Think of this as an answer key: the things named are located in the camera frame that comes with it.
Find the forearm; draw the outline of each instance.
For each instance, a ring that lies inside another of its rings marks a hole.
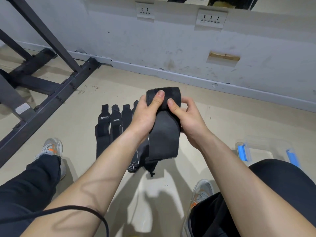
[[[316,229],[210,131],[201,152],[243,237],[315,236]]]
[[[105,215],[139,142],[127,129],[46,209],[80,205]],[[99,224],[89,212],[62,211],[35,219],[22,236],[93,236]]]

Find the person's left hand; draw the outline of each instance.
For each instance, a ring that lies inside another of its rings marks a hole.
[[[139,138],[140,143],[145,139],[150,130],[153,128],[158,108],[163,103],[165,92],[160,90],[155,95],[152,103],[147,106],[146,95],[142,95],[137,104],[133,120],[129,130],[132,130]]]

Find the electrical outlet plate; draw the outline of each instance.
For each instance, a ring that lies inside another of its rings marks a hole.
[[[223,28],[227,12],[199,9],[196,25]]]
[[[155,19],[153,4],[136,2],[136,13],[138,17]]]

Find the person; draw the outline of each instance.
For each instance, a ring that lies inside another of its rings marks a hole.
[[[159,91],[147,106],[140,98],[132,123],[70,187],[51,203],[65,175],[62,144],[48,139],[26,170],[0,186],[1,218],[65,205],[93,208],[105,215],[139,144],[152,129],[164,100]],[[203,155],[220,193],[201,180],[182,236],[316,236],[316,186],[298,167],[275,159],[248,168],[204,123],[194,101],[183,97],[187,109],[168,100],[189,142]],[[2,236],[93,236],[100,220],[89,212],[67,210],[0,226]]]

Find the white label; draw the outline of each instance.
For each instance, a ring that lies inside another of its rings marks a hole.
[[[17,107],[15,109],[15,112],[20,115],[21,113],[26,111],[28,108],[30,108],[29,104],[28,103],[24,103],[24,104],[20,105],[19,107]]]

